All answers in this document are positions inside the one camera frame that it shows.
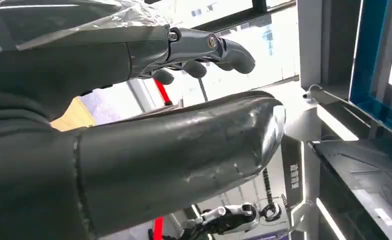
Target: screw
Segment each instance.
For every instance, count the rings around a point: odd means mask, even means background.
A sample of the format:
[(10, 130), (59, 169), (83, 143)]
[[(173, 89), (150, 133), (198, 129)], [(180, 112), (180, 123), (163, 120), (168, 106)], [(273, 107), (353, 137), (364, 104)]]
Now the screw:
[(216, 48), (216, 46), (218, 45), (218, 42), (216, 41), (216, 37), (214, 37), (214, 36), (210, 36), (208, 38), (208, 43), (209, 43), (209, 46), (212, 48)]
[(168, 33), (168, 39), (171, 42), (173, 42), (173, 41), (175, 42), (176, 40), (178, 40), (178, 34), (176, 32), (170, 31)]

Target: red pole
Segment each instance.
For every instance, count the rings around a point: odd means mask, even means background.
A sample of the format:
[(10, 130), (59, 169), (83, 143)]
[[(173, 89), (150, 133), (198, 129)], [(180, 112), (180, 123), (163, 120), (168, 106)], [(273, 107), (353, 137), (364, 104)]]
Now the red pole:
[(165, 104), (165, 106), (169, 106), (172, 105), (172, 101), (169, 99), (168, 94), (166, 93), (165, 87), (163, 86), (163, 84), (161, 84), (159, 81), (157, 81), (155, 79), (155, 83), (157, 86), (157, 89), (160, 92), (160, 95), (162, 96), (163, 99), (163, 103)]
[(163, 231), (163, 217), (155, 219), (155, 227), (153, 231), (153, 240), (162, 240), (162, 231)]

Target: blue frame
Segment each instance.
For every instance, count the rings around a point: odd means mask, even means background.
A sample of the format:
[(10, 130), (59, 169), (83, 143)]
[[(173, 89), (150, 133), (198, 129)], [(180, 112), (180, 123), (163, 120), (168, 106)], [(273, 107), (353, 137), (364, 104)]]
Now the blue frame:
[(364, 0), (349, 100), (392, 130), (392, 109), (371, 95), (380, 44), (392, 0)]

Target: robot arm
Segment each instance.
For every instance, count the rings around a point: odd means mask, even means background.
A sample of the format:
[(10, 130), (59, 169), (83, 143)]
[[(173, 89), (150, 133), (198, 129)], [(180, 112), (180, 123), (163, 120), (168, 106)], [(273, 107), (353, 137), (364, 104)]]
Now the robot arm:
[(183, 223), (184, 231), (178, 240), (196, 240), (202, 234), (230, 234), (248, 232), (259, 225), (260, 214), (250, 203), (219, 206), (200, 217)]
[[(104, 1), (86, 0), (41, 14), (41, 5), (23, 2), (0, 1), (12, 36), (69, 25), (65, 13), (81, 21), (85, 9), (109, 10)], [(29, 31), (21, 29), (28, 24)], [(207, 199), (265, 168), (285, 112), (261, 91), (69, 132), (50, 127), (72, 98), (148, 71), (188, 61), (241, 72), (254, 66), (233, 42), (191, 29), (175, 29), (175, 39), (173, 31), (84, 29), (0, 52), (0, 239), (92, 240)]]

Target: wooden panel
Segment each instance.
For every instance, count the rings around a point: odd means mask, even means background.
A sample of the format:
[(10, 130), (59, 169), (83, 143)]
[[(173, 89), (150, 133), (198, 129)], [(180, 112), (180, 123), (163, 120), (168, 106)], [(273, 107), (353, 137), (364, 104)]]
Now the wooden panel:
[(51, 126), (60, 131), (94, 125), (96, 125), (96, 122), (93, 116), (78, 97), (72, 100), (68, 110), (61, 118), (51, 122)]

